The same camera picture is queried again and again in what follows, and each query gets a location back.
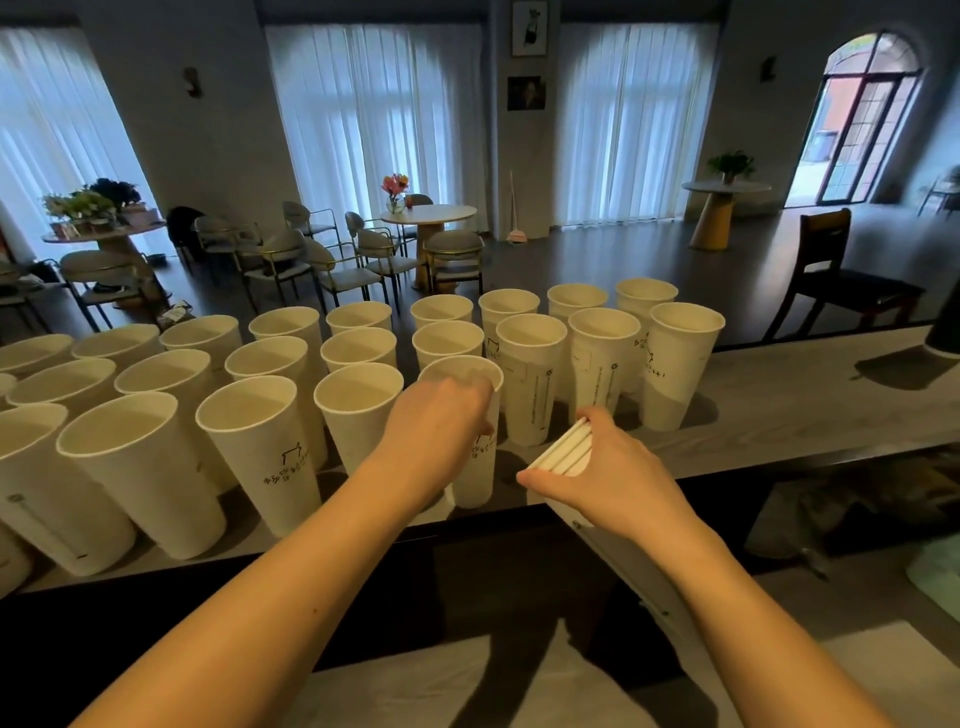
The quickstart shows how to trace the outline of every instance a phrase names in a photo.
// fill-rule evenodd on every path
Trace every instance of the arched door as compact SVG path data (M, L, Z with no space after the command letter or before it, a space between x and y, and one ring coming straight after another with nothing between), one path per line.
M913 48L892 33L856 37L830 54L787 207L868 199L920 71Z

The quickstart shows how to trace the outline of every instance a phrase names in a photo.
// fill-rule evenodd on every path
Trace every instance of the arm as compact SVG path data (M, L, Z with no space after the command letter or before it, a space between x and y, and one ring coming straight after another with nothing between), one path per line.
M647 552L684 597L747 726L892 726L872 698L744 571L656 455L600 407L576 477L517 474Z
M74 725L275 722L397 534L463 468L489 427L490 395L486 379L407 389L376 451L337 493L156 643Z

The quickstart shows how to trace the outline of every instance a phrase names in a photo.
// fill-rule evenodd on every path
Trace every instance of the white curtain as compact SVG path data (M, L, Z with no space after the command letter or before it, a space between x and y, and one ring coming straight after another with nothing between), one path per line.
M682 213L716 39L713 25L561 26L556 224Z
M99 177L131 182L156 206L84 34L75 28L0 29L0 225L25 262L86 246L44 245L40 198ZM144 253L171 253L164 231L141 235Z
M305 205L371 218L398 172L487 229L480 26L272 26L267 41Z

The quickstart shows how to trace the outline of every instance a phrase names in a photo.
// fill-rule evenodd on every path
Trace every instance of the hand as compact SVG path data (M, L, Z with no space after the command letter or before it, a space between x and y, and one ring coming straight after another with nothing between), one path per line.
M589 420L593 435L584 471L573 477L520 471L520 485L634 541L665 570L690 549L716 547L718 537L693 512L655 454L618 428L603 407L584 407L577 416Z
M493 386L484 376L418 381L397 398L383 439L369 461L402 474L422 502L467 463L477 437L492 434L487 408Z

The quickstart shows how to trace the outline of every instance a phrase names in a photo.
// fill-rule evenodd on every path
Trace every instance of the framed picture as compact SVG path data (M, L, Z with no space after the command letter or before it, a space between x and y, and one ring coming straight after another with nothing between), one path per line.
M546 83L540 76L507 78L507 111L546 109Z
M514 0L513 56L546 56L547 0Z

